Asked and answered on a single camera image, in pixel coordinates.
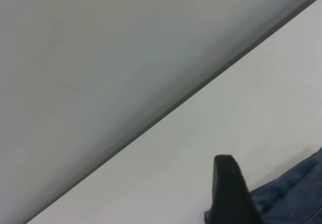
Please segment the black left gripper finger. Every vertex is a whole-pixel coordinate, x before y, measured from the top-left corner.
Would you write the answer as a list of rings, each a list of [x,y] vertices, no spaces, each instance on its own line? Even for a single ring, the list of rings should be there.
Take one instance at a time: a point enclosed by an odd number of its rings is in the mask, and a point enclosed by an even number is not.
[[[238,163],[231,155],[214,157],[210,223],[263,223]]]

